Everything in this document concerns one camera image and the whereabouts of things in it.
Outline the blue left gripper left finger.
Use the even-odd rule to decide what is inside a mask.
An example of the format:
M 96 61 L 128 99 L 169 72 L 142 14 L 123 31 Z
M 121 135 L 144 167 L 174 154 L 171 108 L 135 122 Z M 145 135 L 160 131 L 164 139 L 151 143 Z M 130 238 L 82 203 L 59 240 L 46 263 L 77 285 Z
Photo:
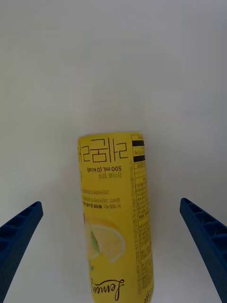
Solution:
M 42 204 L 37 201 L 0 227 L 1 303 L 42 216 Z

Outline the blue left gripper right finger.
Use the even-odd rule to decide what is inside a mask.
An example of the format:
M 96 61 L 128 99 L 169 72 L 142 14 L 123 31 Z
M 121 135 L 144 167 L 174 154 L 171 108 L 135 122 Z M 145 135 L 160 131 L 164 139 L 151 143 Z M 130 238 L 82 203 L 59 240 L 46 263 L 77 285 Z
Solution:
M 227 302 L 227 227 L 186 198 L 181 199 L 180 214 L 221 302 Z

